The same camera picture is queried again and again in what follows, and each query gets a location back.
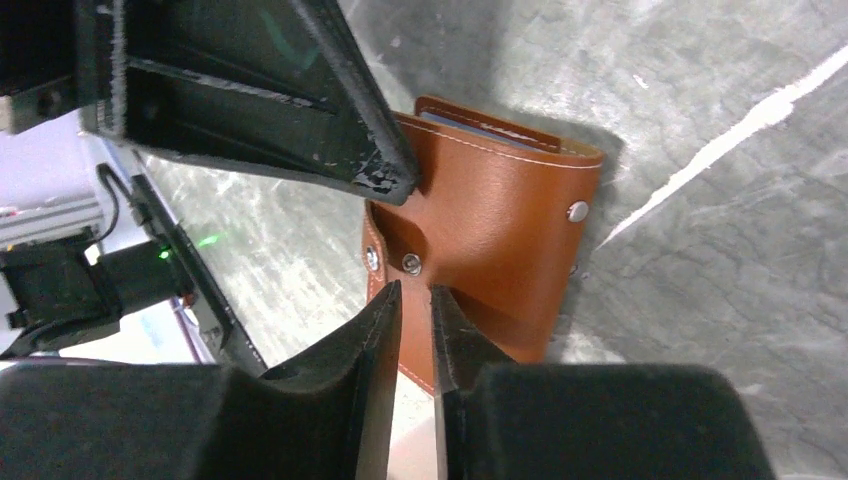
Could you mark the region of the brown leather card holder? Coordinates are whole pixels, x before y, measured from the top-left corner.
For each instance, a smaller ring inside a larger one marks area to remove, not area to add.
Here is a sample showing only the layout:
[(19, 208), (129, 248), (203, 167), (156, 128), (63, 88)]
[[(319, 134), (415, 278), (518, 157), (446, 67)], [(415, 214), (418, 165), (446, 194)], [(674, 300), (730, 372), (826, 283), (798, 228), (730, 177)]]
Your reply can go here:
[(366, 203), (362, 259), (369, 296), (402, 284), (400, 372), (433, 391), (435, 285), (513, 359), (541, 361), (603, 152), (435, 96), (397, 121), (421, 180), (400, 206)]

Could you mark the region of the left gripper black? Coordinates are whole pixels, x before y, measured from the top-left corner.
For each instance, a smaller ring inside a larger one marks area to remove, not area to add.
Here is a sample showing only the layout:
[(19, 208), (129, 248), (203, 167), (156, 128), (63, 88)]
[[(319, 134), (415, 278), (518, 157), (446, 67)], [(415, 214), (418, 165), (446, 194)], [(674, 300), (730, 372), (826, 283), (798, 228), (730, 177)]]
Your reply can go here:
[(20, 134), (78, 107), (75, 2), (1, 3), (1, 130)]

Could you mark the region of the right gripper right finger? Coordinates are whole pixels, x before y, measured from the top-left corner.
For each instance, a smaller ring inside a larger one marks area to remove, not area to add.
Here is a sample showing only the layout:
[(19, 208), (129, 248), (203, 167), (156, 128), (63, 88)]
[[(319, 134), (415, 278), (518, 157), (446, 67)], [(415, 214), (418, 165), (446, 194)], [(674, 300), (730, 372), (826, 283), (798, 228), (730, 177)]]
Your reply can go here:
[(468, 320), (451, 289), (431, 289), (437, 472), (440, 479), (483, 479), (491, 422), (483, 372), (512, 358)]

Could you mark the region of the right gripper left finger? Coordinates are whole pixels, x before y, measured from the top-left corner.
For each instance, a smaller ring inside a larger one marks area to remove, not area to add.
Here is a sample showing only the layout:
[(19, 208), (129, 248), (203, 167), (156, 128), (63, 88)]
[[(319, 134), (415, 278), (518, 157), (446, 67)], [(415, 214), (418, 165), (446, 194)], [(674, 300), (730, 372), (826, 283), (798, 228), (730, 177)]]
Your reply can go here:
[(386, 478), (401, 329), (402, 286), (392, 281), (259, 377), (214, 369), (199, 478)]

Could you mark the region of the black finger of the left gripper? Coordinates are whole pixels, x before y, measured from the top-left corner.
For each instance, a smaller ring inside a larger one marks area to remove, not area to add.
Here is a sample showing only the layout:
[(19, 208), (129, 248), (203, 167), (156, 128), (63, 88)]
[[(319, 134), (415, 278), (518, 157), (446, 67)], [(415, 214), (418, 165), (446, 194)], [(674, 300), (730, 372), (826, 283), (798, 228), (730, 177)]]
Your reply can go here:
[(400, 205), (418, 161), (335, 1), (78, 1), (83, 127)]

